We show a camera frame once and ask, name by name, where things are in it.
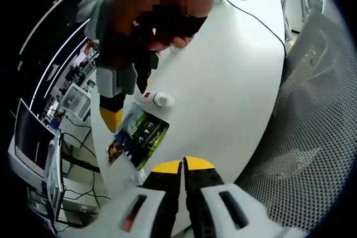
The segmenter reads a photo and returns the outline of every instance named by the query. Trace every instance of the gray mesh fabric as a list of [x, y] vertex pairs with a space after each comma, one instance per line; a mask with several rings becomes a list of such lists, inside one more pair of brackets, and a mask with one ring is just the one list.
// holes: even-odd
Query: gray mesh fabric
[[357, 150], [357, 53], [346, 29], [312, 11], [292, 47], [271, 120], [236, 184], [282, 226], [313, 229]]
[[186, 230], [185, 230], [185, 233], [184, 233], [184, 236], [183, 238], [194, 238], [195, 235], [194, 235], [194, 229], [192, 227], [188, 227]]

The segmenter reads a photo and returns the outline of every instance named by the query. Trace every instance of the computer monitor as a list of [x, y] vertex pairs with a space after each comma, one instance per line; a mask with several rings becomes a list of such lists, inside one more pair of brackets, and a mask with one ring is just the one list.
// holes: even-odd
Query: computer monitor
[[15, 155], [31, 171], [45, 177], [49, 145], [57, 135], [47, 128], [20, 99], [15, 122]]

